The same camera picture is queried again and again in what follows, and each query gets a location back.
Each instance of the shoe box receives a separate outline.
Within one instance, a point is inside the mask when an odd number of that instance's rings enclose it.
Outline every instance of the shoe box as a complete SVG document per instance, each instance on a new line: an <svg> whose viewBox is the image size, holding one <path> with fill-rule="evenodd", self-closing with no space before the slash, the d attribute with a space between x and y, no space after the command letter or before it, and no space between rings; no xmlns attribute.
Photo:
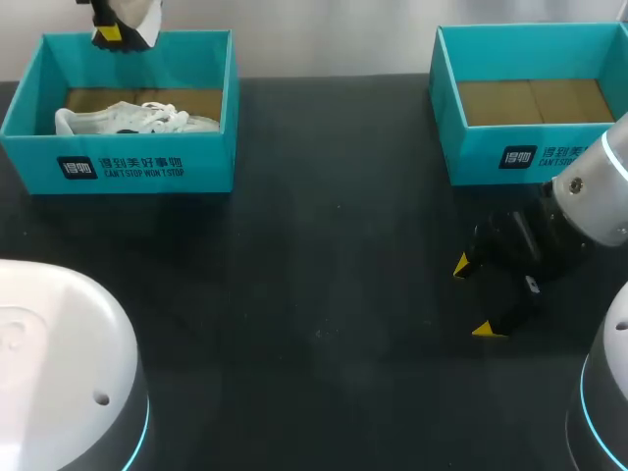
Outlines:
<svg viewBox="0 0 628 471"><path fill-rule="evenodd" d="M172 103L217 132L55 135L59 108ZM163 31L141 53L113 53L86 33L45 34L0 140L31 194L229 192L239 83L230 31Z"/></svg>
<svg viewBox="0 0 628 471"><path fill-rule="evenodd" d="M628 111L620 23L441 26L430 97L449 180L551 180Z"/></svg>

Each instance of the black table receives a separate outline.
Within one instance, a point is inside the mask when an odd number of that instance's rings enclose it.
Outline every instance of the black table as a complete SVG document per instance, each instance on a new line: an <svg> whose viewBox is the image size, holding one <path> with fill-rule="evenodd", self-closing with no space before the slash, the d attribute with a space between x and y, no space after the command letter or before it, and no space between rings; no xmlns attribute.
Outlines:
<svg viewBox="0 0 628 471"><path fill-rule="evenodd" d="M131 317L159 470L570 469L566 402L628 253L473 339L484 304L451 272L530 193L449 186L426 86L244 80L231 196L30 198L0 159L0 256L83 272Z"/></svg>

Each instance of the sneaker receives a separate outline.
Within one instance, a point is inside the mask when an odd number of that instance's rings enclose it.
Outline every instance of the sneaker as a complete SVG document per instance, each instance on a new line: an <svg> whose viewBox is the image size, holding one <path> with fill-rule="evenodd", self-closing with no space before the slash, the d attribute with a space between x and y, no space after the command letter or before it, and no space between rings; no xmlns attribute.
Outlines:
<svg viewBox="0 0 628 471"><path fill-rule="evenodd" d="M57 135L216 132L220 126L202 116L190 116L173 105L144 103L141 106L121 101L95 113L75 113L62 108L55 114Z"/></svg>

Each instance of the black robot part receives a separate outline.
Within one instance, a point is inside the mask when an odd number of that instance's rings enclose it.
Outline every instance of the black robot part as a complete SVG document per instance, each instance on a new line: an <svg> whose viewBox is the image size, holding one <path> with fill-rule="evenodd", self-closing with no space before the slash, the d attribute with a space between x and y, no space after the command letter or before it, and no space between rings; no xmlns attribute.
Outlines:
<svg viewBox="0 0 628 471"><path fill-rule="evenodd" d="M551 183L540 185L539 197L522 210L491 213L476 226L454 275L467 279L490 265L511 279L518 297L473 334L509 336L541 308L542 284L573 270L594 247L562 213Z"/></svg>

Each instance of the robotic hand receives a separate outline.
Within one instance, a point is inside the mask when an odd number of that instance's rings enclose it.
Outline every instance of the robotic hand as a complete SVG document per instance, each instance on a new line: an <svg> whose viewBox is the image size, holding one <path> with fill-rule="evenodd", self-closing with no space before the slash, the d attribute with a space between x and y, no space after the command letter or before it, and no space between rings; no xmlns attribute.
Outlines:
<svg viewBox="0 0 628 471"><path fill-rule="evenodd" d="M110 51L145 51L157 42L163 0L77 0L94 10L92 42Z"/></svg>
<svg viewBox="0 0 628 471"><path fill-rule="evenodd" d="M518 211L478 224L454 271L466 279L492 265L523 291L517 305L490 317L473 335L505 337L539 306L544 282L584 261L596 245L628 240L628 114Z"/></svg>

